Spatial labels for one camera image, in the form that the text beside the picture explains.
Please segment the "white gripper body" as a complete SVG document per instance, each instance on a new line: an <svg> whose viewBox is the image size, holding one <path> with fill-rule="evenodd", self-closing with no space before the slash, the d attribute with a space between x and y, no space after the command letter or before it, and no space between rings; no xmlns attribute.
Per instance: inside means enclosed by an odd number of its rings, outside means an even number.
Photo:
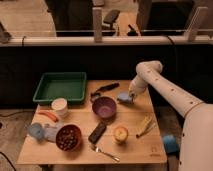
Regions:
<svg viewBox="0 0 213 171"><path fill-rule="evenodd" d="M136 98L139 94L143 93L148 84L139 76L136 76L129 85L129 96L132 98Z"/></svg>

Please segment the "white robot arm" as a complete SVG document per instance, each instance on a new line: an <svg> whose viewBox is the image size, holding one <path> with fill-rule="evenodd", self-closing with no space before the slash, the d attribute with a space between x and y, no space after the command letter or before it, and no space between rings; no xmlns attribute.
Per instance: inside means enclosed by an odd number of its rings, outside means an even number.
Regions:
<svg viewBox="0 0 213 171"><path fill-rule="evenodd" d="M182 117L178 171L213 171L213 104L208 104L161 75L160 61L140 62L129 93L137 97L150 84Z"/></svg>

